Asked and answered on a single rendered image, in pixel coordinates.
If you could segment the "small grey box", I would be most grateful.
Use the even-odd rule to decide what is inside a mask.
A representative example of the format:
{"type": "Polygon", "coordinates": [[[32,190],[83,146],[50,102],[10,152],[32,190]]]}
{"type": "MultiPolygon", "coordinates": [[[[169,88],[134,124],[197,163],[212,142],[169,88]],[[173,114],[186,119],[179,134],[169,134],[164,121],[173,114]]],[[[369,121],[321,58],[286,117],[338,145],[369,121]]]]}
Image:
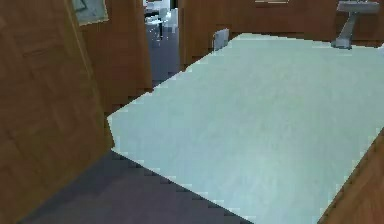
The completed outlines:
{"type": "Polygon", "coordinates": [[[225,47],[228,44],[229,40],[229,29],[221,29],[214,33],[213,35],[213,49],[215,51],[225,47]]]}

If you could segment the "white table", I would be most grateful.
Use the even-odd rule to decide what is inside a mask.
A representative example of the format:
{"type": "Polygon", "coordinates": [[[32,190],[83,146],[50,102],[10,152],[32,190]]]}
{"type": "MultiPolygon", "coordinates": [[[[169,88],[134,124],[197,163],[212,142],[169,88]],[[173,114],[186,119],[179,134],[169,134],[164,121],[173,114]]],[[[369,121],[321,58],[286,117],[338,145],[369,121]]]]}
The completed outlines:
{"type": "Polygon", "coordinates": [[[159,28],[159,38],[163,38],[163,25],[165,23],[165,20],[162,20],[161,18],[152,19],[150,17],[145,19],[146,25],[157,25],[159,28]]]}

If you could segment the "brown wooden room door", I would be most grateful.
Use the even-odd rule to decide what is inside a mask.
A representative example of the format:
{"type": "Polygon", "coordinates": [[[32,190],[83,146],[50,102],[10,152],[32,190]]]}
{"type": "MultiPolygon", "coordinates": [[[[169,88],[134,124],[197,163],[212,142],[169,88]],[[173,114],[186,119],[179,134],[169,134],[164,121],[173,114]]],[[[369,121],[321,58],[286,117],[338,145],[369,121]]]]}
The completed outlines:
{"type": "Polygon", "coordinates": [[[71,0],[0,0],[0,224],[17,224],[111,143],[71,0]]]}

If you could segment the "pale framed wall picture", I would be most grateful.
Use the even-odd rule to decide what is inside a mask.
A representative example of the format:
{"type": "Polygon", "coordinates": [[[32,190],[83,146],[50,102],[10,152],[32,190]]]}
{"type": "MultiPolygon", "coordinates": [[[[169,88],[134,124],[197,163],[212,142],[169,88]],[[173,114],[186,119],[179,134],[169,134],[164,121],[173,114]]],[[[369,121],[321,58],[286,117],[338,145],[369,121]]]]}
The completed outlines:
{"type": "Polygon", "coordinates": [[[106,0],[71,0],[80,26],[109,20],[106,0]]]}

